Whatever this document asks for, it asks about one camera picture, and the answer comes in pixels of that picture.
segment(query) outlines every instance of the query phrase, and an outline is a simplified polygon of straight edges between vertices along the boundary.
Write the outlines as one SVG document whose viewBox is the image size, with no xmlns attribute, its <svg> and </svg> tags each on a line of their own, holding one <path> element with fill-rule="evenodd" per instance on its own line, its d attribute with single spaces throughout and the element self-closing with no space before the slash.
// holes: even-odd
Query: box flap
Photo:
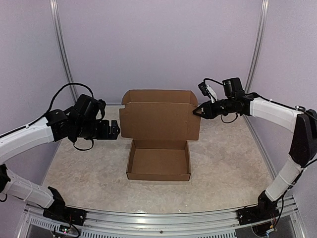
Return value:
<svg viewBox="0 0 317 238">
<path fill-rule="evenodd" d="M 198 140 L 200 117 L 191 91 L 130 90 L 120 109 L 121 136 L 137 140 Z"/>
</svg>

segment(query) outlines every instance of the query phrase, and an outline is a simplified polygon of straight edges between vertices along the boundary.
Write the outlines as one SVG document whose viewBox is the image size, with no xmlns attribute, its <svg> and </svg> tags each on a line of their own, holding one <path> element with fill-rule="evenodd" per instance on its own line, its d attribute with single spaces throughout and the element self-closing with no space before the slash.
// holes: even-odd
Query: brown box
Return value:
<svg viewBox="0 0 317 238">
<path fill-rule="evenodd" d="M 121 136 L 133 138 L 128 179 L 188 181 L 187 140 L 198 140 L 200 117 L 191 91 L 130 90 L 120 109 Z"/>
</svg>

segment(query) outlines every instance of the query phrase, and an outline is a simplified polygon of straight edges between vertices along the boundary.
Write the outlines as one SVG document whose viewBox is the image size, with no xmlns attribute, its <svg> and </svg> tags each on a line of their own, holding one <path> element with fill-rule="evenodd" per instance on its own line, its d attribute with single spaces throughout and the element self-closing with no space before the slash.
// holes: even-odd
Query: purple wall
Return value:
<svg viewBox="0 0 317 238">
<path fill-rule="evenodd" d="M 0 134 L 26 124 L 49 106 L 65 82 L 49 1 L 1 1 L 0 7 Z M 55 107 L 67 108 L 69 91 Z M 42 183 L 58 144 L 43 145 L 6 164 L 19 175 Z M 25 203 L 9 197 L 0 203 L 0 237 L 14 238 Z"/>
<path fill-rule="evenodd" d="M 61 0 L 58 7 L 74 80 L 97 98 L 117 104 L 133 88 L 190 89 L 203 102 L 204 77 L 245 84 L 261 1 Z"/>
<path fill-rule="evenodd" d="M 252 91 L 291 106 L 317 110 L 317 1 L 270 1 L 264 41 Z M 292 134 L 252 119 L 268 155 L 279 171 Z M 292 189 L 308 237 L 317 234 L 317 164 Z"/>
</svg>

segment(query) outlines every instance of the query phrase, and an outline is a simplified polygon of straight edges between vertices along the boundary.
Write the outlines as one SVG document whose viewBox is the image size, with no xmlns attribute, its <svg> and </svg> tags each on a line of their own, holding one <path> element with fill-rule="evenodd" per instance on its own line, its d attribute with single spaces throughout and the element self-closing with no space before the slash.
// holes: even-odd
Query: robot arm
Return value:
<svg viewBox="0 0 317 238">
<path fill-rule="evenodd" d="M 295 185 L 317 153 L 317 113 L 301 107 L 293 109 L 266 100 L 257 93 L 245 94 L 239 78 L 224 80 L 222 84 L 227 99 L 202 103 L 193 110 L 193 114 L 205 119 L 229 113 L 253 116 L 280 125 L 293 133 L 287 162 L 273 183 L 260 194 L 258 205 L 237 211 L 241 225 L 270 219 L 272 215 L 278 216 L 278 200 Z M 203 95 L 208 95 L 209 87 L 205 83 L 199 84 L 199 89 Z"/>
<path fill-rule="evenodd" d="M 82 94 L 76 104 L 67 109 L 46 112 L 40 119 L 0 135 L 0 192 L 33 202 L 45 208 L 44 216 L 55 220 L 61 218 L 69 221 L 82 217 L 73 222 L 82 225 L 85 211 L 68 208 L 59 192 L 52 187 L 39 186 L 21 178 L 7 169 L 4 162 L 26 150 L 41 144 L 59 141 L 68 137 L 74 145 L 77 138 L 86 140 L 116 140 L 120 128 L 117 121 L 103 120 L 106 103 Z M 102 118 L 96 119 L 101 112 Z"/>
</svg>

